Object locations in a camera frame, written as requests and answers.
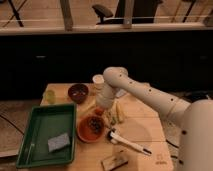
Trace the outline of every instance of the gray sponge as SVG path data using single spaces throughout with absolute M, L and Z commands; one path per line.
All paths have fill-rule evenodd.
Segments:
M 49 152 L 62 149 L 68 145 L 70 145 L 70 139 L 67 133 L 63 133 L 57 137 L 53 137 L 48 140 Z

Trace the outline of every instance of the plastic tray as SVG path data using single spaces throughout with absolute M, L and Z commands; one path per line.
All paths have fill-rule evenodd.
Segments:
M 34 107 L 19 150 L 17 168 L 67 164 L 74 159 L 76 131 L 75 104 Z M 68 133 L 70 145 L 49 152 L 48 139 Z

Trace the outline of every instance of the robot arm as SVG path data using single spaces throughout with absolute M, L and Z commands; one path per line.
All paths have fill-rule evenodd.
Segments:
M 109 67 L 104 71 L 105 85 L 96 99 L 99 106 L 111 108 L 117 88 L 122 88 L 158 113 L 166 115 L 168 119 L 180 127 L 182 115 L 190 105 L 189 102 L 132 80 L 127 76 L 127 72 L 123 71 L 124 69 L 116 67 Z
M 121 68 L 109 67 L 103 77 L 105 85 L 97 95 L 97 105 L 111 108 L 118 88 L 126 90 L 181 128 L 177 171 L 213 170 L 212 100 L 191 104 L 132 80 Z

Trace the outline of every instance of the brown bowl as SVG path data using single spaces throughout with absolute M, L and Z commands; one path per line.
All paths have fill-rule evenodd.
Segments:
M 97 115 L 88 115 L 77 125 L 78 137 L 87 143 L 97 142 L 105 130 L 104 119 Z
M 89 89 L 85 84 L 76 83 L 68 89 L 68 96 L 77 104 L 83 103 L 89 93 Z

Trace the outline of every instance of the chair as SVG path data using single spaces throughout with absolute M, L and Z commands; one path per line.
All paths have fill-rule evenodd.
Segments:
M 133 9 L 132 23 L 153 23 L 154 16 L 158 7 L 158 4 L 162 3 L 161 0 L 135 0 Z M 97 24 L 122 24 L 124 18 L 125 0 L 119 0 L 116 9 L 115 17 L 110 9 L 101 4 L 95 4 L 92 6 L 95 13 L 100 18 L 100 22 Z

